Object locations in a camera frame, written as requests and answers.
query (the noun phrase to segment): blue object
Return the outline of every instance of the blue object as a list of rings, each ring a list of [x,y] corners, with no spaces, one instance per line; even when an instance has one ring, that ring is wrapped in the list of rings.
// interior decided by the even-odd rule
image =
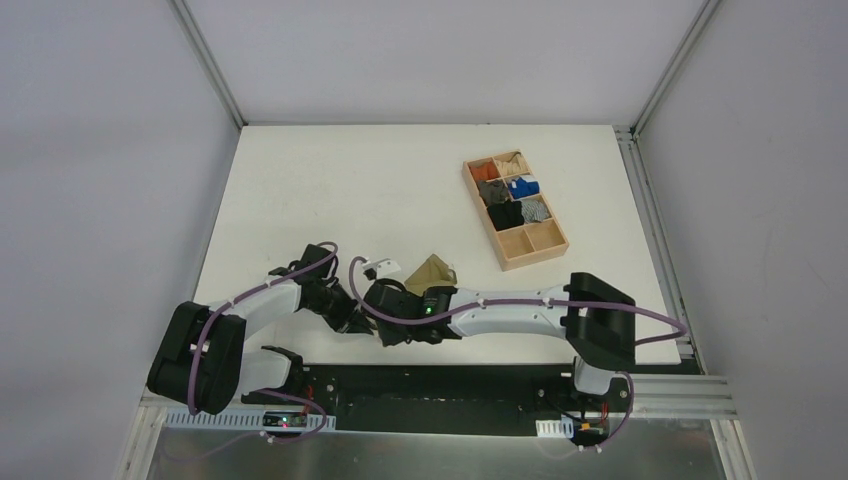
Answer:
[[[530,195],[536,195],[539,193],[539,182],[528,182],[521,177],[510,180],[507,184],[507,188],[509,188],[509,193],[512,194],[512,198],[518,200],[519,198],[529,197]]]

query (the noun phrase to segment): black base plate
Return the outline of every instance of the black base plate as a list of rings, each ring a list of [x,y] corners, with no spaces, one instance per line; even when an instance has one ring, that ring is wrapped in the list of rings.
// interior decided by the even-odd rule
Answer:
[[[664,370],[648,368],[650,373],[670,373]],[[554,406],[579,411],[580,403],[571,397],[571,379],[561,376],[571,371],[571,365],[309,365],[303,388],[311,386],[315,402],[336,416],[337,430],[535,436],[536,420],[560,418]],[[697,373],[697,367],[688,373]],[[303,394],[285,387],[280,391]],[[616,378],[596,401],[606,401],[610,412],[624,412],[630,397],[622,398],[622,391],[627,392],[627,382]],[[242,402],[286,403],[255,393]]]

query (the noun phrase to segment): white table surface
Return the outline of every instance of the white table surface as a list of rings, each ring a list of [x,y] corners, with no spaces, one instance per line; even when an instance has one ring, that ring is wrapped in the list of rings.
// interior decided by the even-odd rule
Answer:
[[[565,256],[501,272],[460,168],[520,149],[571,243]],[[665,313],[618,144],[609,126],[257,126],[241,134],[195,301],[231,298],[300,258],[307,243],[340,246],[338,276],[356,255],[390,257],[404,280],[431,253],[474,290],[535,290],[587,271],[637,305]],[[364,293],[368,282],[357,281]],[[639,317],[637,338],[671,332]],[[274,344],[306,363],[570,363],[552,337],[491,334],[384,348],[341,335],[310,312],[260,331],[246,349]],[[637,349],[639,363],[678,363],[674,341]]]

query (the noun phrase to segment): beige cloth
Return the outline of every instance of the beige cloth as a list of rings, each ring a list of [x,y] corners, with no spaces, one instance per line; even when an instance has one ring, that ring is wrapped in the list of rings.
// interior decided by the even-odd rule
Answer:
[[[410,292],[420,296],[430,287],[456,285],[456,272],[434,253],[403,282],[403,285]]]
[[[503,177],[518,175],[527,171],[527,166],[524,164],[524,157],[520,153],[516,153],[506,162],[495,160],[495,165],[497,165]]]

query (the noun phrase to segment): orange cloth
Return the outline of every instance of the orange cloth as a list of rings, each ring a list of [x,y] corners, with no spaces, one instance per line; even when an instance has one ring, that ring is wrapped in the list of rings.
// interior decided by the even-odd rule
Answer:
[[[468,167],[471,169],[471,176],[474,177],[475,182],[485,182],[488,180],[494,180],[501,176],[498,169],[495,167],[495,164],[492,162],[486,162],[479,167]]]

